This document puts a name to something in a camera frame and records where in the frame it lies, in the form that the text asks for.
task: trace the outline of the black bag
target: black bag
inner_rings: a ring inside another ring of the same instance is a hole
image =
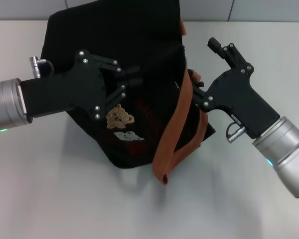
[[[128,88],[127,98],[121,102],[134,118],[125,128],[108,128],[108,119],[92,121],[80,109],[69,115],[98,142],[115,166],[132,168],[151,163],[187,73],[179,1],[99,0],[52,15],[41,58],[51,61],[55,73],[60,73],[72,67],[79,49],[117,59],[123,69],[140,66],[143,84]],[[107,94],[115,86],[106,81]],[[191,104],[174,151],[194,138],[199,120],[200,110]],[[209,125],[205,138],[213,132]]]

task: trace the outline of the metal connector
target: metal connector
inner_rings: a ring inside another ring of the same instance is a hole
[[[246,132],[246,128],[242,127],[239,128],[236,132],[234,132],[232,135],[227,136],[227,141],[229,143],[234,142],[238,137],[242,136]]]
[[[33,70],[33,76],[35,78],[41,78],[41,73],[39,69],[39,61],[37,56],[30,57],[30,62]]]

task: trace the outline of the orange strap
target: orange strap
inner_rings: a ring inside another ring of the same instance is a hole
[[[208,116],[200,111],[200,121],[196,135],[187,145],[174,152],[185,125],[192,96],[193,87],[186,67],[175,112],[160,139],[152,163],[155,176],[163,184],[167,184],[168,177],[174,167],[200,146],[206,133]]]

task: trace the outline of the robotic arm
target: robotic arm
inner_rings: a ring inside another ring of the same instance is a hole
[[[289,191],[299,198],[299,129],[269,106],[250,86],[254,72],[234,44],[221,47],[211,38],[208,46],[231,67],[204,92],[203,83],[193,85],[195,102],[204,112],[223,110],[239,126],[227,140],[232,143],[246,133],[253,145],[274,166]],[[32,122],[33,118],[74,108],[82,109],[92,120],[105,114],[126,97],[126,87],[142,83],[139,67],[123,70],[118,61],[90,54],[76,53],[75,64],[65,73],[53,75],[48,61],[31,58],[35,79],[13,79],[0,82],[0,130]],[[40,66],[48,64],[51,74],[42,77]],[[107,80],[113,79],[115,89],[106,97]]]
[[[280,118],[252,89],[250,76],[254,68],[233,43],[221,47],[211,38],[208,46],[226,60],[231,70],[218,77],[207,92],[199,88],[201,85],[194,86],[194,102],[204,112],[215,109],[226,112],[240,127],[232,135],[226,133],[228,142],[244,133],[254,139],[256,149],[273,165],[288,190],[299,198],[299,129],[286,117]]]

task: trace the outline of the white tabletop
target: white tabletop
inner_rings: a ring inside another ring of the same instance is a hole
[[[206,86],[229,69],[210,37],[236,44],[255,67],[254,89],[299,128],[299,23],[188,22],[187,61]],[[0,21],[0,81],[32,78],[46,21]],[[217,130],[167,186],[151,166],[114,167],[67,115],[0,132],[0,239],[299,239],[299,200],[246,135]]]

